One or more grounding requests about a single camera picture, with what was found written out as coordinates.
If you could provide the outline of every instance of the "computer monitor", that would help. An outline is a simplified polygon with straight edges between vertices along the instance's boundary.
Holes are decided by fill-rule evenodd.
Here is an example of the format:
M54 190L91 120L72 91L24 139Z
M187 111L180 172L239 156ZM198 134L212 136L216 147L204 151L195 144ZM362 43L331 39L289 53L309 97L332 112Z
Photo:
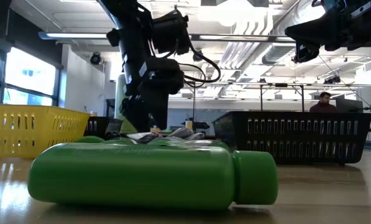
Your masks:
M363 113L364 104L357 100L336 98L336 108L339 113Z

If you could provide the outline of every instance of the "yellow basket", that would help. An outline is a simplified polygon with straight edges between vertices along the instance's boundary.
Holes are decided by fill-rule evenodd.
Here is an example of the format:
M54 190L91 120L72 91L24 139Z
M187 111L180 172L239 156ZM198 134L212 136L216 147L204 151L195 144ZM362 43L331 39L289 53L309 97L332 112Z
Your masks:
M0 105L0 157L35 158L83 136L89 114L53 106Z

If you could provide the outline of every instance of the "bottle cap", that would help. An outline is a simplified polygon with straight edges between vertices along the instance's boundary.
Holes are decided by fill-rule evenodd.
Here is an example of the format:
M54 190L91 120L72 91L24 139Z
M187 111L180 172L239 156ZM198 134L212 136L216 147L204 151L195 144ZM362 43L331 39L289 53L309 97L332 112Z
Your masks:
M234 151L236 204L271 205L278 196L277 165L268 152Z

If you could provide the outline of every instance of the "plastic basket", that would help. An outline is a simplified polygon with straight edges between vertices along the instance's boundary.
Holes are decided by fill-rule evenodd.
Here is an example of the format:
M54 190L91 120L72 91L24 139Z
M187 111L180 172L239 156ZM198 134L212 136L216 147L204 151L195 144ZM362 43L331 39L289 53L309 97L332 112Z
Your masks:
M89 114L52 106L0 105L0 157L35 158L82 137Z
M109 140L106 134L115 133L119 135L122 123L122 120L115 118L92 116L88 120L85 136L97 136Z
M213 121L231 151L267 151L277 163L356 163L371 114L231 111Z

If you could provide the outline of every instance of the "table surface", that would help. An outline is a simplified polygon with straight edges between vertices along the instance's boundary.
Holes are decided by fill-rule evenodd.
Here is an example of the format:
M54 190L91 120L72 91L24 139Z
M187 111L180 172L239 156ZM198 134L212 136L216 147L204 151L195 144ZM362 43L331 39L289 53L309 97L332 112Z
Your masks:
M371 223L371 151L358 164L280 166L271 206L231 206L226 212L68 207L38 202L27 192L31 161L0 159L0 223Z

